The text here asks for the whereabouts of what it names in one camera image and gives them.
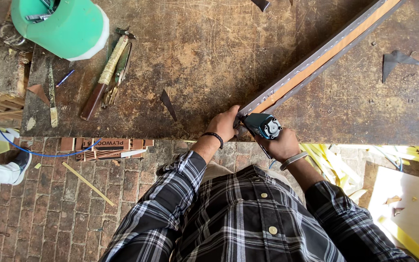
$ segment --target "teal power tool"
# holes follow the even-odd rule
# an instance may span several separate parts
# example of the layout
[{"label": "teal power tool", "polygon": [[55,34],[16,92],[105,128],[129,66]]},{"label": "teal power tool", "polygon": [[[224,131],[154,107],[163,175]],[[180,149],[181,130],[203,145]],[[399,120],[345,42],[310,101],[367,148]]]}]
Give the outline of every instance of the teal power tool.
[{"label": "teal power tool", "polygon": [[[270,114],[251,113],[241,118],[241,122],[248,129],[250,134],[255,137],[259,135],[265,139],[275,139],[282,130],[281,124],[274,116]],[[272,159],[269,152],[260,145],[269,159]]]}]

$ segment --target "plaid shirt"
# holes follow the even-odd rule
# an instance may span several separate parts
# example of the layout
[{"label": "plaid shirt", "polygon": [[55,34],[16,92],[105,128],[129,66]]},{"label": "plaid shirt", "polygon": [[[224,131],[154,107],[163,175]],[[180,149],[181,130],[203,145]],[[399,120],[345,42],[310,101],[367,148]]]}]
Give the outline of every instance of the plaid shirt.
[{"label": "plaid shirt", "polygon": [[414,261],[328,182],[308,189],[307,210],[256,166],[200,185],[205,169],[193,151],[160,167],[100,261]]}]

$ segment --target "green container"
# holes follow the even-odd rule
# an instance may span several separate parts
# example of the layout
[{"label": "green container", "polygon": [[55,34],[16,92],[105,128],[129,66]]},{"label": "green container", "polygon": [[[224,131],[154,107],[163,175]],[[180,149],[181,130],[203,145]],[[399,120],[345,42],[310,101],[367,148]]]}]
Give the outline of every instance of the green container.
[{"label": "green container", "polygon": [[98,5],[90,0],[61,0],[45,21],[34,24],[26,19],[27,15],[46,14],[47,9],[41,0],[13,0],[15,28],[25,38],[70,61],[89,59],[104,47],[109,19]]}]

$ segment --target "hand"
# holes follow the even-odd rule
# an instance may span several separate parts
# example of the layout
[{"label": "hand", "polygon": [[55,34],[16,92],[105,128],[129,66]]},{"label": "hand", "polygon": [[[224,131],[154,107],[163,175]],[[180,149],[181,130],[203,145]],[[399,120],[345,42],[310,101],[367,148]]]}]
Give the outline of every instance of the hand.
[{"label": "hand", "polygon": [[298,146],[295,132],[288,128],[284,128],[280,131],[279,136],[275,139],[265,139],[259,135],[255,137],[255,140],[266,148],[271,157],[284,163],[288,158],[291,158],[297,154],[300,154],[300,147]]},{"label": "hand", "polygon": [[229,141],[234,135],[238,134],[237,129],[234,129],[234,120],[239,108],[240,105],[234,105],[224,113],[215,116],[206,128],[206,132],[218,134],[224,142]]}]

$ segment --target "black shoe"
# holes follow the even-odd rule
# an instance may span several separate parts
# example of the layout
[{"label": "black shoe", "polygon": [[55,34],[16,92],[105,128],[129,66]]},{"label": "black shoe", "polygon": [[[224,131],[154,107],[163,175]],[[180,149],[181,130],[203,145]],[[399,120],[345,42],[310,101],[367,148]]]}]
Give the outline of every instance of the black shoe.
[{"label": "black shoe", "polygon": [[25,151],[20,151],[20,153],[12,162],[20,167],[20,175],[18,179],[12,183],[13,185],[18,185],[24,179],[25,171],[28,169],[30,162],[32,162],[32,154]]}]

